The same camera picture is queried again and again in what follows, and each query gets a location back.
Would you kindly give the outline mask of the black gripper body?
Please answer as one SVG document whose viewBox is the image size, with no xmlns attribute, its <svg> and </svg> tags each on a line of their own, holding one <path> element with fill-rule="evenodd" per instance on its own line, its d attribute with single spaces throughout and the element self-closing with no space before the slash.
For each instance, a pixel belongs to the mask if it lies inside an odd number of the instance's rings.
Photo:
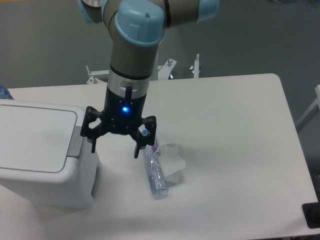
<svg viewBox="0 0 320 240">
<path fill-rule="evenodd" d="M 145 95 L 127 100 L 107 88 L 102 111 L 102 134 L 140 135 L 145 101 Z"/>
</svg>

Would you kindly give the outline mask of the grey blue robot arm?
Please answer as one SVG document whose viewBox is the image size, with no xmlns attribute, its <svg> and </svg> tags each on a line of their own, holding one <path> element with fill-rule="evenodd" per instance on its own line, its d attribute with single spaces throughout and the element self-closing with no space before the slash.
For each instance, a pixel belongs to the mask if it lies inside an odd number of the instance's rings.
<svg viewBox="0 0 320 240">
<path fill-rule="evenodd" d="M 107 133 L 129 135 L 135 154 L 156 138 L 157 120 L 143 109 L 160 41 L 165 30 L 200 22 L 219 10 L 217 0 L 80 0 L 89 24 L 103 23 L 112 40 L 102 111 L 89 106 L 81 136 L 95 145 Z"/>
</svg>

